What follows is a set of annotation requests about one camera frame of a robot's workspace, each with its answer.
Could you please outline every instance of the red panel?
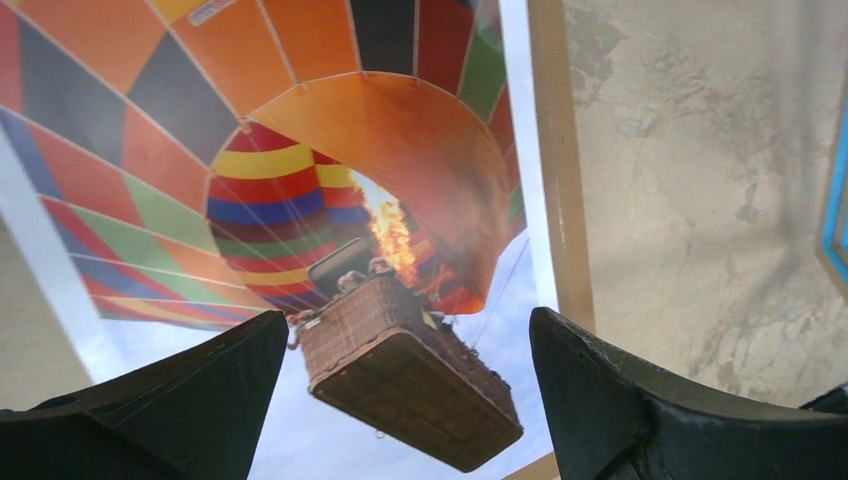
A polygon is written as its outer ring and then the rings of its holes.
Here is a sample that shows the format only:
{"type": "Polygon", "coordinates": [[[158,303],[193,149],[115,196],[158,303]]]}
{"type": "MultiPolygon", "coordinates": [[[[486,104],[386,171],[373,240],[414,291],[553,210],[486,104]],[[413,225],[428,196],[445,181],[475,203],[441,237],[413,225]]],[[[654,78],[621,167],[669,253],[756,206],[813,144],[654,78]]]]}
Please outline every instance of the red panel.
{"type": "Polygon", "coordinates": [[[473,22],[473,12],[456,0],[421,2],[417,76],[456,93],[473,22]]]}
{"type": "Polygon", "coordinates": [[[515,154],[515,147],[510,148],[504,157],[506,162],[506,181],[509,191],[515,190],[521,184],[521,176],[518,172],[518,156],[515,154]]]}
{"type": "Polygon", "coordinates": [[[71,207],[48,197],[42,197],[41,203],[44,204],[44,208],[56,221],[61,223],[74,238],[95,256],[107,260],[121,260],[106,242],[100,240],[100,237],[88,228],[88,225],[77,216],[71,207]]]}
{"type": "Polygon", "coordinates": [[[325,188],[323,194],[324,205],[327,208],[361,207],[365,205],[365,195],[358,188],[325,188]]]}
{"type": "Polygon", "coordinates": [[[89,296],[100,295],[101,297],[126,297],[127,294],[124,292],[119,292],[117,290],[112,290],[111,288],[103,285],[97,280],[82,276],[82,281],[85,283],[85,288],[88,290],[89,296]]]}
{"type": "MultiPolygon", "coordinates": [[[[231,313],[233,315],[244,316],[245,320],[249,320],[249,319],[255,317],[256,315],[258,315],[258,312],[255,309],[252,309],[252,308],[232,307],[232,306],[225,306],[225,305],[210,305],[210,307],[214,308],[215,310],[218,310],[220,312],[223,312],[223,313],[231,313]]],[[[268,305],[266,305],[262,308],[270,309],[272,307],[271,307],[270,304],[268,304],[268,305]]]]}
{"type": "MultiPolygon", "coordinates": [[[[80,219],[77,214],[67,205],[61,203],[59,201],[53,200],[52,198],[42,197],[42,203],[44,204],[44,208],[48,213],[58,222],[65,227],[71,235],[74,236],[80,243],[86,246],[92,253],[94,253],[98,258],[102,258],[105,260],[111,260],[114,262],[122,261],[115,252],[109,248],[100,237],[98,237],[91,229],[88,228],[88,225],[80,219]]],[[[134,268],[128,267],[126,265],[121,265],[117,263],[111,264],[113,268],[119,270],[124,275],[132,278],[138,283],[155,290],[162,295],[165,295],[174,299],[181,299],[182,297],[177,295],[176,293],[168,290],[165,287],[162,287],[158,283],[150,280],[145,277],[141,273],[139,273],[134,268]]]]}
{"type": "Polygon", "coordinates": [[[515,237],[517,237],[518,234],[523,232],[526,228],[527,216],[524,214],[524,212],[521,212],[521,215],[519,215],[518,218],[516,218],[515,221],[512,223],[512,226],[509,227],[509,236],[507,237],[509,238],[509,241],[506,242],[507,245],[509,245],[509,242],[512,241],[515,237]]]}
{"type": "Polygon", "coordinates": [[[227,146],[227,150],[231,152],[270,152],[297,145],[294,140],[258,123],[251,123],[249,128],[250,133],[243,131],[237,133],[227,146]]]}
{"type": "Polygon", "coordinates": [[[123,168],[192,210],[203,211],[206,167],[132,106],[124,120],[123,168]]]}
{"type": "Polygon", "coordinates": [[[245,243],[276,243],[303,236],[303,232],[317,232],[330,224],[327,210],[319,210],[308,217],[300,217],[296,222],[277,225],[236,225],[226,222],[210,224],[216,238],[233,240],[233,237],[245,243]]]}
{"type": "Polygon", "coordinates": [[[212,312],[200,310],[184,303],[157,302],[155,300],[147,300],[147,303],[155,306],[156,308],[161,308],[162,310],[167,310],[169,312],[174,312],[182,316],[203,320],[203,323],[212,323],[215,325],[237,325],[239,323],[236,320],[233,320],[232,318],[215,315],[212,312]]]}
{"type": "Polygon", "coordinates": [[[18,17],[0,3],[0,105],[21,111],[21,51],[18,44],[18,17]]]}
{"type": "Polygon", "coordinates": [[[118,305],[117,303],[113,303],[102,297],[92,297],[94,304],[100,310],[100,314],[104,317],[109,317],[111,314],[117,314],[123,318],[133,318],[137,320],[153,320],[153,321],[161,321],[162,319],[155,315],[148,315],[146,313],[140,313],[135,310],[123,307],[118,305]]]}
{"type": "Polygon", "coordinates": [[[338,165],[339,162],[333,160],[332,158],[324,155],[321,152],[316,152],[312,150],[312,160],[315,161],[315,165],[338,165]]]}
{"type": "Polygon", "coordinates": [[[227,263],[234,270],[241,270],[252,273],[276,273],[286,270],[294,270],[298,268],[308,267],[315,263],[315,259],[321,259],[333,253],[336,250],[336,245],[333,242],[328,243],[315,250],[303,253],[298,256],[290,256],[283,258],[245,258],[245,257],[226,257],[227,263]]]}
{"type": "Polygon", "coordinates": [[[143,224],[120,171],[40,127],[31,129],[69,203],[133,225],[143,224]]]}
{"type": "Polygon", "coordinates": [[[213,177],[209,185],[209,198],[227,202],[274,203],[291,200],[319,187],[318,174],[314,168],[278,178],[260,180],[213,177]]]}
{"type": "Polygon", "coordinates": [[[512,131],[512,110],[509,107],[509,90],[507,90],[506,85],[504,85],[501,98],[492,112],[492,118],[489,119],[489,130],[501,147],[501,152],[506,152],[515,141],[512,131]]]}

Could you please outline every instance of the balloon mouth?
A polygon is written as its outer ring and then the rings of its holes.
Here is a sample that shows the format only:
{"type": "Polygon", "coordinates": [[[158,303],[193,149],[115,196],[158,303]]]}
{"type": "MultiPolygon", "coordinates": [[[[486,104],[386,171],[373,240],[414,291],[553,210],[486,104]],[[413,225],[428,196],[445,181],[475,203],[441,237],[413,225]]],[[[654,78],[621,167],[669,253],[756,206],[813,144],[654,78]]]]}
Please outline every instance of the balloon mouth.
{"type": "Polygon", "coordinates": [[[241,122],[212,163],[206,214],[234,273],[285,311],[326,304],[309,267],[363,238],[440,310],[475,313],[508,233],[505,163],[447,92],[397,74],[338,76],[241,122]]]}

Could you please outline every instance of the rope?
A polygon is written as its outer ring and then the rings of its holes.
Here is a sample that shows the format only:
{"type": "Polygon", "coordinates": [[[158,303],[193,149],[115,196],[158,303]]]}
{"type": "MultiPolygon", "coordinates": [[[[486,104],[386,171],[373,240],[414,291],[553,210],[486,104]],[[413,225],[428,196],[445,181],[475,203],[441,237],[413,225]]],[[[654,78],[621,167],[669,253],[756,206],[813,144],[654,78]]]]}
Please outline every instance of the rope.
{"type": "Polygon", "coordinates": [[[471,349],[474,350],[477,348],[477,342],[480,341],[480,337],[483,336],[483,332],[486,330],[486,326],[489,324],[489,320],[492,319],[492,315],[494,315],[495,311],[498,309],[498,304],[503,298],[503,294],[506,291],[506,287],[509,285],[509,281],[512,280],[513,274],[515,274],[515,269],[518,268],[518,262],[521,260],[521,257],[524,256],[524,251],[527,250],[527,245],[530,244],[530,237],[527,237],[527,240],[524,241],[524,246],[521,247],[521,253],[518,254],[518,257],[515,259],[515,263],[512,265],[512,269],[509,271],[509,275],[506,277],[506,281],[504,282],[503,287],[501,288],[501,292],[498,294],[498,298],[495,300],[495,304],[492,306],[492,309],[489,310],[489,315],[486,317],[486,320],[483,322],[483,326],[480,328],[480,332],[477,334],[477,338],[474,340],[474,343],[471,344],[471,349]]]}

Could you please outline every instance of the wooden post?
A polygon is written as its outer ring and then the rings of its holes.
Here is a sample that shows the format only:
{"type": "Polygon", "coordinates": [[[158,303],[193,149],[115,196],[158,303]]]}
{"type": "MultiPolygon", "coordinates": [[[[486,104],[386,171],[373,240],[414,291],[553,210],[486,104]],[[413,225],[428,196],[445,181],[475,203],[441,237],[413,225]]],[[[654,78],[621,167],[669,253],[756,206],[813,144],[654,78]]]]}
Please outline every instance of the wooden post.
{"type": "Polygon", "coordinates": [[[560,313],[595,333],[563,0],[528,0],[539,151],[560,313]]]}

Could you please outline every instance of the basket bottom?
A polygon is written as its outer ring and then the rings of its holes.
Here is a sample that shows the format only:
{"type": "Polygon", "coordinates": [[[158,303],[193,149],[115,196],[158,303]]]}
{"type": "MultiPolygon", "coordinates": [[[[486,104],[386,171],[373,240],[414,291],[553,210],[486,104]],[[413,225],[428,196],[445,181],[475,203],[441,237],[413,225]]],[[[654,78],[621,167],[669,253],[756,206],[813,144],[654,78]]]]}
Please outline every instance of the basket bottom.
{"type": "Polygon", "coordinates": [[[405,330],[317,379],[310,390],[462,472],[477,469],[522,435],[519,424],[405,330]]]}

